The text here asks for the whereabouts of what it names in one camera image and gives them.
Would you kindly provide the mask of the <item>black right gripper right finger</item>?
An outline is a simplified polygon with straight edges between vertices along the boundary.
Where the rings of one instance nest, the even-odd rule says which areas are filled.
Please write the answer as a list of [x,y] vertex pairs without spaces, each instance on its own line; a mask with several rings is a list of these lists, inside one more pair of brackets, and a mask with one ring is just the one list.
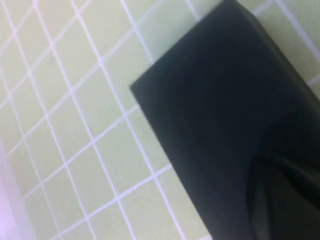
[[301,195],[308,200],[320,199],[320,172],[318,170],[283,156],[275,157],[274,162]]

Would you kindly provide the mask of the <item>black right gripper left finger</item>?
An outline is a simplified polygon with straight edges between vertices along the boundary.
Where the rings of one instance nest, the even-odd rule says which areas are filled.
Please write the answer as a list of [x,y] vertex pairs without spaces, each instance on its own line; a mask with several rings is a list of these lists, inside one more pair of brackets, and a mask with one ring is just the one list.
[[[320,171],[319,166],[298,161]],[[308,200],[275,163],[258,157],[249,168],[246,204],[256,240],[318,240],[320,200]]]

